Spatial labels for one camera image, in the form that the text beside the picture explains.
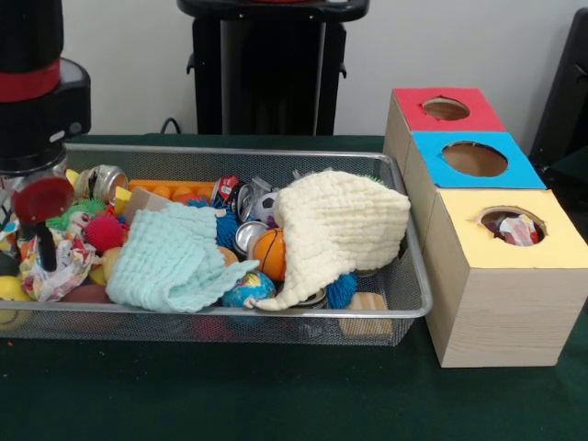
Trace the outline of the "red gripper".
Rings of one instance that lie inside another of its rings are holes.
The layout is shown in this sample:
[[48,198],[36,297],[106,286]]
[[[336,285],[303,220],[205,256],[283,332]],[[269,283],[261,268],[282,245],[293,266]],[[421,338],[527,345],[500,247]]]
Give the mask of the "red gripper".
[[40,263],[45,271],[57,268],[55,242],[45,222],[60,217],[74,200],[74,188],[65,177],[41,177],[15,190],[12,208],[22,224],[35,225]]

